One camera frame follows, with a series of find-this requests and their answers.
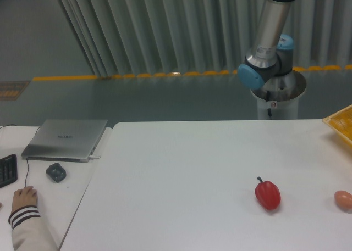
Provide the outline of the person's hand on mouse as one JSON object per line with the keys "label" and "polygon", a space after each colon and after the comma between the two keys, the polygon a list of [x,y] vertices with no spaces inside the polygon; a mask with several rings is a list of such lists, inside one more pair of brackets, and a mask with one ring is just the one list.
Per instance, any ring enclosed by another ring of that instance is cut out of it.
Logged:
{"label": "person's hand on mouse", "polygon": [[11,213],[27,206],[37,206],[37,190],[33,186],[27,186],[14,192]]}

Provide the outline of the beige striped-cuff sleeve forearm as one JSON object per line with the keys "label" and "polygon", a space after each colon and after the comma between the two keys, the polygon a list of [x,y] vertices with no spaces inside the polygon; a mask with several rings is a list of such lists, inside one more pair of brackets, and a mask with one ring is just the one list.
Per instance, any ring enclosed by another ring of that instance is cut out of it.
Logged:
{"label": "beige striped-cuff sleeve forearm", "polygon": [[8,222],[12,228],[14,250],[58,250],[37,206],[26,205],[13,211]]}

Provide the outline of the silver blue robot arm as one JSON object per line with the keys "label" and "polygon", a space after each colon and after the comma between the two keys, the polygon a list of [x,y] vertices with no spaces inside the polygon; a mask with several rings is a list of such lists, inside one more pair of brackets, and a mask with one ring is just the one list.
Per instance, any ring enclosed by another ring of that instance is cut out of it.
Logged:
{"label": "silver blue robot arm", "polygon": [[278,43],[291,3],[295,0],[264,0],[256,37],[237,69],[247,88],[256,90],[277,75],[282,67]]}

